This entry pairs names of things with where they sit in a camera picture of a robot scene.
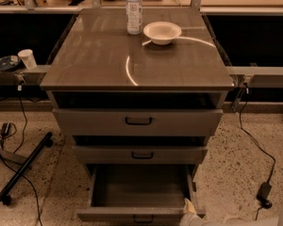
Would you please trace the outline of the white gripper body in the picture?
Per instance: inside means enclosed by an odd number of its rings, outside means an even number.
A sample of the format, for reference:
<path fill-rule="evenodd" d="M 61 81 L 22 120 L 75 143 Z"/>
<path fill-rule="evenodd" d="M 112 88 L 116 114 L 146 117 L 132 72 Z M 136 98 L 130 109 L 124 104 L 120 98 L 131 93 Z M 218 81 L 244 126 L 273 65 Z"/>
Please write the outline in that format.
<path fill-rule="evenodd" d="M 179 221 L 179 226 L 208 226 L 208 222 L 195 214 L 187 213 Z"/>

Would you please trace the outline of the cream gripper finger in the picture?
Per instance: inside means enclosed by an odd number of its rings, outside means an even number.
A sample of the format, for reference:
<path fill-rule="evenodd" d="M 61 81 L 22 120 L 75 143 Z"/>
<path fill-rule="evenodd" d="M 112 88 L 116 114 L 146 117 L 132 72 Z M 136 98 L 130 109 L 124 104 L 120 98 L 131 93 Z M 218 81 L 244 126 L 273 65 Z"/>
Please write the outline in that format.
<path fill-rule="evenodd" d="M 188 214 L 188 213 L 196 214 L 195 207 L 189 199 L 185 198 L 184 203 L 185 205 L 184 205 L 183 211 L 185 214 Z"/>

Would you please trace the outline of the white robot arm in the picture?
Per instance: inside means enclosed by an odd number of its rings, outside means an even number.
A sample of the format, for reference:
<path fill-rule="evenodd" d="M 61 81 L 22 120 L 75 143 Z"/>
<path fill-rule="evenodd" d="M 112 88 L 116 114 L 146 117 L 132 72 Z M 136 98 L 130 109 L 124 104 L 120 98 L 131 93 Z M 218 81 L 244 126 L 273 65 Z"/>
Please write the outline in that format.
<path fill-rule="evenodd" d="M 179 221 L 178 226 L 283 226 L 283 202 L 276 218 L 246 221 L 241 223 L 218 223 L 200 218 L 192 211 L 187 211 Z"/>

